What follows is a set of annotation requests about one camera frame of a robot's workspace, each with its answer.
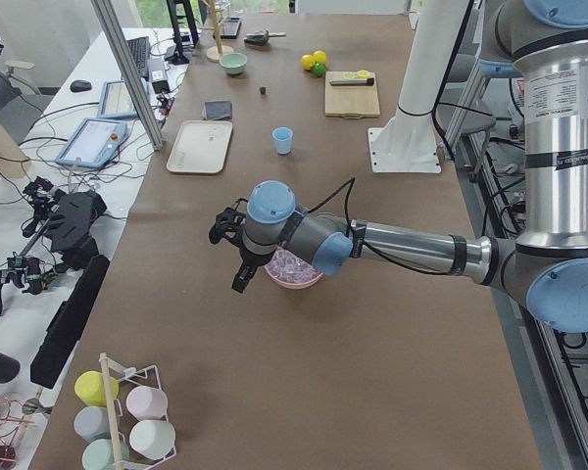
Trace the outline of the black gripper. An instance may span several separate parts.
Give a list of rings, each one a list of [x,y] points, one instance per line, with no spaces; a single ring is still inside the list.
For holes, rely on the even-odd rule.
[[[242,202],[247,203],[247,200],[238,198],[231,206],[216,215],[215,223],[209,231],[211,244],[216,245],[224,239],[233,246],[241,245],[242,229],[246,219],[246,213],[238,209]],[[243,293],[256,271],[257,268],[254,266],[241,266],[233,277],[231,288],[238,293]]]

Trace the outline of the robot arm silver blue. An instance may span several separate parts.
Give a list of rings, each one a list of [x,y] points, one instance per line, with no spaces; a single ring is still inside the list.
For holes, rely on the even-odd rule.
[[[246,211],[228,208],[212,226],[242,258],[243,291],[283,248],[332,275],[346,259],[380,257],[432,275],[457,275],[507,293],[536,319],[588,332],[588,1],[494,1],[482,36],[485,72],[524,80],[524,230],[512,240],[468,240],[300,206],[284,183],[257,185]]]

